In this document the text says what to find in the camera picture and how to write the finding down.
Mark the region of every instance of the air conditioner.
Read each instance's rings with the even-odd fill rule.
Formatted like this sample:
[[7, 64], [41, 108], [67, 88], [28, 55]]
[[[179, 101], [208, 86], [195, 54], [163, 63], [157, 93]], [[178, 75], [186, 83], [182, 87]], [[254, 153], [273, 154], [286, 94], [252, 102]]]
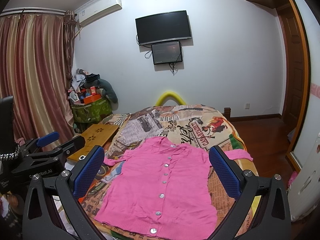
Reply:
[[79, 23], [86, 26], [110, 13], [121, 10], [121, 0], [99, 0], [79, 13]]

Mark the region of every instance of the door frame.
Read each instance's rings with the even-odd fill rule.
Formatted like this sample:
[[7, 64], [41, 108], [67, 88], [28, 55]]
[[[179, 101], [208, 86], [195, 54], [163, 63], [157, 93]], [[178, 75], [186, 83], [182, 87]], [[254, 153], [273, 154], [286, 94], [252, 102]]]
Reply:
[[[288, 157], [288, 159], [290, 160], [290, 162], [293, 164], [293, 166], [295, 167], [295, 169], [297, 170], [297, 172], [300, 171], [300, 165], [296, 162], [296, 160], [292, 157], [291, 152], [294, 149], [294, 147], [297, 144], [297, 141], [299, 139], [303, 124], [304, 124], [304, 120], [306, 117], [306, 112], [307, 112], [307, 108], [308, 108], [308, 102], [309, 102], [309, 95], [310, 95], [310, 80], [311, 80], [311, 66], [310, 66], [310, 52], [309, 52], [309, 44], [308, 44], [308, 39], [307, 39], [307, 33], [305, 30], [305, 26], [300, 14], [300, 11], [298, 9], [298, 6], [295, 2], [295, 0], [289, 0], [288, 5], [285, 5], [284, 7], [281, 8], [277, 8], [278, 10], [284, 9], [287, 6], [291, 6], [293, 13], [297, 19], [297, 24], [298, 24], [298, 30], [301, 36], [301, 44], [302, 44], [302, 50], [303, 50], [303, 59], [304, 59], [304, 82], [303, 82], [303, 96], [302, 96], [302, 104], [301, 104], [301, 110], [300, 110], [300, 114], [299, 114], [299, 119], [297, 122], [297, 127], [296, 130], [294, 132], [293, 138], [290, 142], [289, 148], [287, 150], [286, 156]], [[283, 22], [281, 20], [281, 17], [279, 17], [280, 23], [281, 23], [281, 28], [282, 30], [283, 28]], [[287, 62], [287, 73], [288, 73], [288, 47], [287, 47], [287, 43], [286, 43], [286, 38], [284, 37], [284, 44], [285, 44], [285, 52], [286, 52], [286, 62]], [[285, 111], [286, 108], [286, 104], [287, 104], [287, 96], [288, 96], [288, 84], [289, 84], [289, 80], [288, 80], [288, 75], [286, 78], [286, 88], [285, 88], [285, 97], [284, 97], [284, 107], [283, 107], [283, 112]]]

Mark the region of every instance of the small black monitor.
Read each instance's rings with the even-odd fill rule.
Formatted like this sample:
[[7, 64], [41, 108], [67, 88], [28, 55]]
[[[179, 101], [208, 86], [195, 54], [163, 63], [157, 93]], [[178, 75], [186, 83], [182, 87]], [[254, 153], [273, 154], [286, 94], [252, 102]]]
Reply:
[[182, 62], [180, 41], [152, 44], [153, 64]]
[[191, 39], [187, 11], [154, 14], [136, 19], [139, 45]]
[[13, 96], [0, 98], [0, 154], [14, 153]]

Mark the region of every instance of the green storage box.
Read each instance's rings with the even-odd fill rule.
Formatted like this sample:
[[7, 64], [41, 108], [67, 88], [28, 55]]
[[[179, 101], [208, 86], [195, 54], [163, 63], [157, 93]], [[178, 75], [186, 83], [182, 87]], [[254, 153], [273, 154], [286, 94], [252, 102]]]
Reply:
[[110, 102], [106, 98], [100, 98], [85, 106], [71, 106], [75, 122], [98, 123], [101, 115], [109, 115], [112, 112]]

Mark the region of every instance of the pink border tile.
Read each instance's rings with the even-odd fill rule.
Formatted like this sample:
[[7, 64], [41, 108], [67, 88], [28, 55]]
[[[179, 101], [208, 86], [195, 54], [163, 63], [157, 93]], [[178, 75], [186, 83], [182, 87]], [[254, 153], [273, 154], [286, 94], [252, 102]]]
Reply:
[[310, 93], [316, 96], [317, 98], [320, 98], [320, 86], [311, 83]]

